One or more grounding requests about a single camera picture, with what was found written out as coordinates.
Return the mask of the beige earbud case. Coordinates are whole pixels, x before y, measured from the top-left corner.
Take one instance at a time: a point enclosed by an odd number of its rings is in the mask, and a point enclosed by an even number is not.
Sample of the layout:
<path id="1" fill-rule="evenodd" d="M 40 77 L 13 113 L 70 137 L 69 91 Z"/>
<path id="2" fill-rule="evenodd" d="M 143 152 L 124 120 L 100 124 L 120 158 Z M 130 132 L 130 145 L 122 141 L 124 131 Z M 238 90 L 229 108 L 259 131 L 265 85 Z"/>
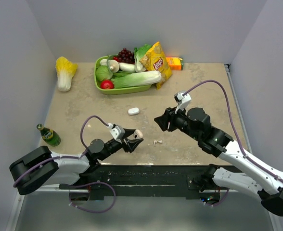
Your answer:
<path id="1" fill-rule="evenodd" d="M 143 138 L 143 133 L 139 129 L 136 129 L 133 133 L 133 137 L 135 139 L 141 139 Z"/>

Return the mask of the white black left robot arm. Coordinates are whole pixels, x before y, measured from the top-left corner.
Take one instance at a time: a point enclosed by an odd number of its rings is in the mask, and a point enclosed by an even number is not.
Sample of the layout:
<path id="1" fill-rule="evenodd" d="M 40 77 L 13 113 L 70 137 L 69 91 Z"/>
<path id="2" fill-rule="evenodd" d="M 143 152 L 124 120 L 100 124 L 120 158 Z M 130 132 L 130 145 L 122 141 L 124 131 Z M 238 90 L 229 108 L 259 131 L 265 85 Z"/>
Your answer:
<path id="1" fill-rule="evenodd" d="M 87 184 L 86 171 L 94 171 L 100 162 L 123 150 L 132 153 L 143 141 L 138 129 L 115 126 L 110 130 L 112 139 L 104 142 L 94 139 L 83 153 L 59 154 L 40 146 L 9 166 L 13 186 L 20 195 L 30 194 L 43 185 L 66 184 L 82 189 Z"/>

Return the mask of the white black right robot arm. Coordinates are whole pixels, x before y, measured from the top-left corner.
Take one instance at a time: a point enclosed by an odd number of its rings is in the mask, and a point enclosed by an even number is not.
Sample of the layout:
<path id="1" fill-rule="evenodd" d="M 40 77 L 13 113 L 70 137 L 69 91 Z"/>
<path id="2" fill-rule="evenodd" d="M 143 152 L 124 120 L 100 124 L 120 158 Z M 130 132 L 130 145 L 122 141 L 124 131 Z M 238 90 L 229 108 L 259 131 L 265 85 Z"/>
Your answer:
<path id="1" fill-rule="evenodd" d="M 283 217 L 283 172 L 279 171 L 240 147 L 228 133 L 214 127 L 203 108 L 179 110 L 167 108 L 154 119 L 162 131 L 180 130 L 197 141 L 199 148 L 218 157 L 241 171 L 228 173 L 217 168 L 202 176 L 207 189 L 226 187 L 250 194 L 261 200 L 269 212 Z"/>

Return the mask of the white earbud charging case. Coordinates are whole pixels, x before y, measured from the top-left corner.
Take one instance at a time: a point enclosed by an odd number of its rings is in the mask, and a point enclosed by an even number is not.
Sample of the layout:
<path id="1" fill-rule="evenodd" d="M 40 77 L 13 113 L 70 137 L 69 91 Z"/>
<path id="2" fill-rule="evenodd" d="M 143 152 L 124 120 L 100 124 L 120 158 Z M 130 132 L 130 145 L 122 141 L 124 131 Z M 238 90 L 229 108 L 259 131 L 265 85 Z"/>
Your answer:
<path id="1" fill-rule="evenodd" d="M 138 115 L 139 113 L 140 113 L 140 109 L 138 107 L 128 109 L 129 116 Z"/>

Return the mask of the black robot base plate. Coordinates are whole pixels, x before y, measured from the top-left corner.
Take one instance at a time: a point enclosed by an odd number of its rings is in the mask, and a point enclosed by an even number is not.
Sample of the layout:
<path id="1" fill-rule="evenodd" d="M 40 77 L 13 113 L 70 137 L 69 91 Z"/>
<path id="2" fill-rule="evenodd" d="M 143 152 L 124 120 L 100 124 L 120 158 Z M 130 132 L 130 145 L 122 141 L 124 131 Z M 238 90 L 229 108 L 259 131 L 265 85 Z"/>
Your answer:
<path id="1" fill-rule="evenodd" d="M 102 200 L 105 196 L 123 197 L 182 197 L 199 199 L 203 190 L 214 190 L 213 176 L 219 166 L 193 165 L 101 165 L 94 171 L 79 175 L 76 183 L 62 183 L 60 189 L 86 189 L 90 199 Z"/>

